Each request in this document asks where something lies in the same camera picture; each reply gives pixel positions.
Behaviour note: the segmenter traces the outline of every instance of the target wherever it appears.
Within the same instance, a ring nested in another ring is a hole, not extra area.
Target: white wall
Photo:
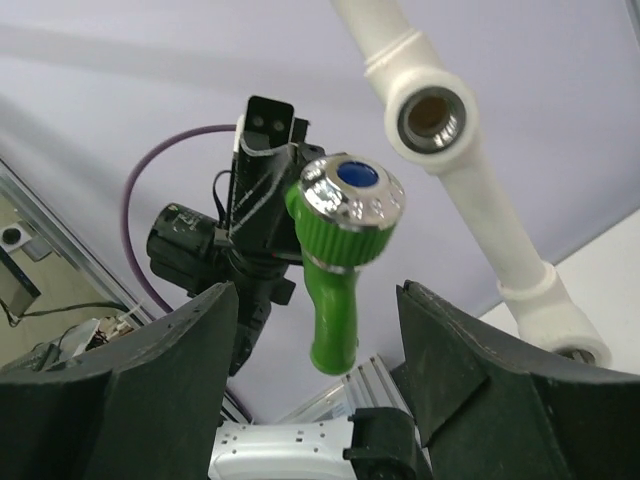
[[[624,0],[402,0],[478,95],[487,150],[543,255],[557,261],[640,206],[640,54]],[[124,261],[118,205],[148,149],[234,122],[252,94],[293,103],[310,141],[368,156],[407,190],[388,251],[361,278],[360,354],[402,360],[394,285],[420,281],[472,313],[493,272],[437,181],[387,144],[361,58],[324,0],[21,0],[0,3],[0,156],[144,298]],[[133,198],[138,258],[159,210],[213,214],[232,135],[163,155]],[[263,419],[332,379],[308,360],[299,270],[233,386]],[[173,305],[183,292],[153,279]]]
[[[640,211],[561,262],[558,272],[611,348],[612,368],[640,374]],[[504,304],[482,319],[517,336]]]

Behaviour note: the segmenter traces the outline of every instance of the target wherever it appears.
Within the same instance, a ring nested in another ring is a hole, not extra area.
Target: purple cable
[[[155,303],[157,303],[165,313],[172,312],[173,308],[171,308],[171,306],[164,301],[160,294],[156,292],[153,286],[151,286],[151,283],[149,283],[149,280],[147,280],[147,277],[144,275],[142,268],[140,268],[140,264],[136,260],[136,255],[133,252],[133,245],[131,244],[131,232],[129,231],[129,209],[131,206],[131,194],[133,193],[133,188],[135,187],[135,184],[144,169],[147,168],[147,166],[153,161],[153,159],[155,159],[165,150],[168,150],[169,148],[184,140],[188,140],[189,138],[197,137],[199,135],[220,132],[235,132],[235,130],[235,125],[209,125],[205,127],[194,128],[192,130],[187,130],[186,132],[174,135],[173,137],[168,138],[158,146],[154,147],[149,153],[142,157],[142,159],[129,174],[127,183],[125,183],[124,192],[122,194],[122,203],[120,205],[120,239],[122,241],[122,248],[124,249],[125,257],[127,258],[129,267],[133,271],[136,280],[138,280],[146,294],[149,295],[149,297]]]

